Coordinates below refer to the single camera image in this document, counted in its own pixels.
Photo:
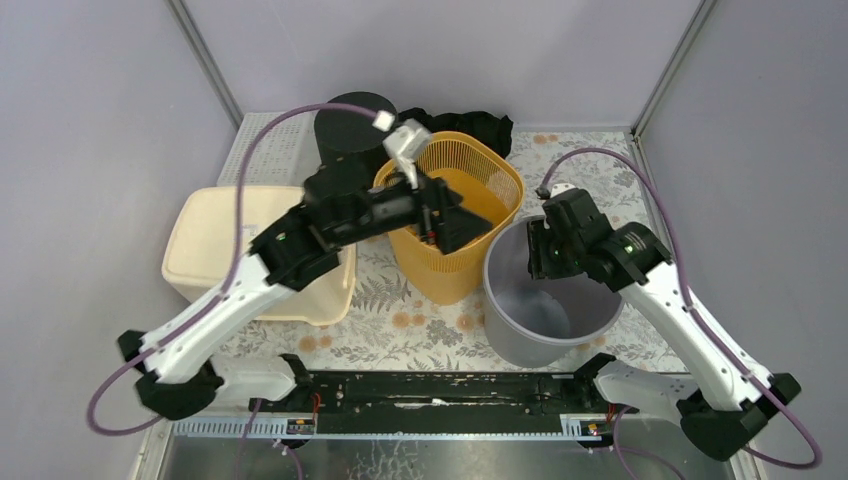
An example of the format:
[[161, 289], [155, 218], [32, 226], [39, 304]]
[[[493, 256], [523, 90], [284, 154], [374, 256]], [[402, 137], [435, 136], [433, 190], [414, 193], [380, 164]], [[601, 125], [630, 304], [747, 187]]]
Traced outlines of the yellow wastebasket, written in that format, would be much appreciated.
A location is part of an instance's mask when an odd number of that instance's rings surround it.
[[428, 176], [445, 180], [462, 195], [464, 208], [493, 225], [488, 233], [449, 255], [419, 241], [411, 227], [388, 234], [399, 269], [409, 282], [434, 303], [454, 304], [482, 283], [486, 253], [520, 210], [524, 181], [499, 154], [460, 132], [434, 134], [417, 165]]

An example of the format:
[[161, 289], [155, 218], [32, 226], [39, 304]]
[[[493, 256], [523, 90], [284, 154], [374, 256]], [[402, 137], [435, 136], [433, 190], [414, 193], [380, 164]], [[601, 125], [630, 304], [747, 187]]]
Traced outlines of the grey plastic bin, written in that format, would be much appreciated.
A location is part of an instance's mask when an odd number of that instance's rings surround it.
[[600, 337], [625, 306], [621, 295], [584, 274], [531, 278], [526, 225], [538, 218], [521, 218], [500, 232], [483, 264], [486, 338], [499, 357], [525, 368], [548, 366]]

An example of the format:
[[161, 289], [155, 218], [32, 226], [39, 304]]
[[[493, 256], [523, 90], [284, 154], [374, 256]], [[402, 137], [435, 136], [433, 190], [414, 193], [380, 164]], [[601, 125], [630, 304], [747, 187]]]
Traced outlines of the black round bucket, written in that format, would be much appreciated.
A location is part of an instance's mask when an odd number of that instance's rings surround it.
[[[368, 91], [344, 93], [332, 98], [330, 102], [356, 105], [372, 111], [397, 113], [389, 99]], [[372, 120], [360, 114], [321, 110], [315, 116], [313, 127], [323, 164], [330, 164], [339, 158], [351, 158], [362, 164], [368, 174], [374, 177], [389, 160], [382, 144], [387, 134], [375, 129]]]

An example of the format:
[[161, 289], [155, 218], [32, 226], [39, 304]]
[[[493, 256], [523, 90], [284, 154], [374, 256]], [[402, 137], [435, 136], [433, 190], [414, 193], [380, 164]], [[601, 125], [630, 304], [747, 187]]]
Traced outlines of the white perforated plastic basket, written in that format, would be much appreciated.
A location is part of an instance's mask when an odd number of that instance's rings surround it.
[[[235, 186], [241, 162], [256, 135], [280, 112], [247, 113], [216, 185]], [[260, 142], [245, 174], [246, 185], [300, 186], [321, 164], [312, 112], [282, 122]]]

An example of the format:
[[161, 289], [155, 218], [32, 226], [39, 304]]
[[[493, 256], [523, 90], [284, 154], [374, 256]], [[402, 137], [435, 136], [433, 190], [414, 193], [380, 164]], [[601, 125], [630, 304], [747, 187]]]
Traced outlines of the cream plastic basket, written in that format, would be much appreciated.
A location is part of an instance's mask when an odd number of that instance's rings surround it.
[[[303, 189], [294, 186], [248, 185], [244, 189], [240, 250], [296, 205]], [[189, 302], [221, 282], [231, 265], [235, 241], [234, 186], [192, 193], [173, 227], [162, 262], [163, 278]], [[328, 326], [348, 313], [355, 285], [357, 248], [339, 254], [340, 265], [302, 292], [269, 308], [261, 321], [300, 321]]]

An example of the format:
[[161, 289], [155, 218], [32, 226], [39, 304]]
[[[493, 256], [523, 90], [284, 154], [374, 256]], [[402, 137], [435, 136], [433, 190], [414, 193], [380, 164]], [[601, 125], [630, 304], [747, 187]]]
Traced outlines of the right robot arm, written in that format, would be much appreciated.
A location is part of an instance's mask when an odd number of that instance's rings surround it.
[[575, 402], [597, 412], [609, 402], [678, 425], [703, 454], [726, 461], [742, 450], [801, 392], [789, 373], [772, 373], [749, 356], [680, 284], [665, 245], [647, 226], [614, 228], [591, 195], [570, 184], [544, 190], [544, 214], [526, 227], [528, 271], [535, 280], [585, 274], [619, 294], [660, 333], [690, 379], [674, 386], [660, 375], [601, 355], [580, 368]]

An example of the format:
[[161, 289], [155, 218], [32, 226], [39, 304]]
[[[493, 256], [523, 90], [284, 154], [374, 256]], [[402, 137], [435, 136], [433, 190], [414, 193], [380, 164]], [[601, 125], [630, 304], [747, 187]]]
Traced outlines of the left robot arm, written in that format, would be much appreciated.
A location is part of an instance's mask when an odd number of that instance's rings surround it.
[[373, 187], [356, 164], [319, 168], [305, 180], [301, 200], [235, 256], [221, 283], [160, 328], [119, 337], [122, 355], [140, 374], [135, 390], [141, 404], [169, 420], [190, 417], [217, 400], [276, 401], [288, 411], [304, 407], [310, 379], [293, 355], [238, 359], [219, 355], [219, 346], [337, 268], [346, 246], [406, 227], [422, 243], [451, 254], [492, 225], [466, 209], [445, 180], [419, 169]]

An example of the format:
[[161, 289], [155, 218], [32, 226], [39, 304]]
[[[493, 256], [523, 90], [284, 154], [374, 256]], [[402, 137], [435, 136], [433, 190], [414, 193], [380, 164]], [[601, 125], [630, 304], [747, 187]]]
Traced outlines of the black cloth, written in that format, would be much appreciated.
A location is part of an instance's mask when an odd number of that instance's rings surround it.
[[469, 135], [502, 158], [506, 158], [512, 150], [514, 122], [507, 115], [496, 117], [486, 111], [430, 115], [423, 108], [416, 107], [400, 112], [398, 118], [415, 120], [431, 132], [450, 131]]

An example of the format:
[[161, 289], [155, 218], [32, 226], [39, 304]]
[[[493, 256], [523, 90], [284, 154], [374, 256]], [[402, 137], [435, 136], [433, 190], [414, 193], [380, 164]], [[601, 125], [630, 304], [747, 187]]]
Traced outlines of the floral tablecloth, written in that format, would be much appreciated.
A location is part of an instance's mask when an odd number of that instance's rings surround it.
[[[601, 147], [631, 156], [627, 138], [620, 132], [513, 134], [507, 161], [518, 170], [526, 186], [516, 219], [542, 213], [533, 189], [553, 161], [581, 147]], [[554, 181], [587, 189], [616, 227], [630, 221], [649, 224], [639, 180], [611, 157], [575, 157], [558, 168]], [[482, 287], [455, 304], [440, 306], [402, 275], [387, 236], [360, 242], [356, 250], [356, 284], [350, 309], [342, 320], [320, 327], [304, 322], [252, 321], [224, 343], [219, 352], [256, 358], [294, 353], [312, 370], [518, 369], [501, 359], [486, 339]], [[602, 336], [578, 345], [542, 370], [573, 371], [599, 352], [645, 370], [686, 371], [653, 326], [629, 305]]]

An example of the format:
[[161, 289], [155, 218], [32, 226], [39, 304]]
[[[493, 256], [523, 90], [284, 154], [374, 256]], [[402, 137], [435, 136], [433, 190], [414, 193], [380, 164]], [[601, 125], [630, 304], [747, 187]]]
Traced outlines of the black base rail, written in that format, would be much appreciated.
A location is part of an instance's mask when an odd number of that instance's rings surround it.
[[249, 404], [341, 435], [559, 433], [563, 415], [608, 411], [573, 375], [539, 372], [314, 371], [285, 399]]

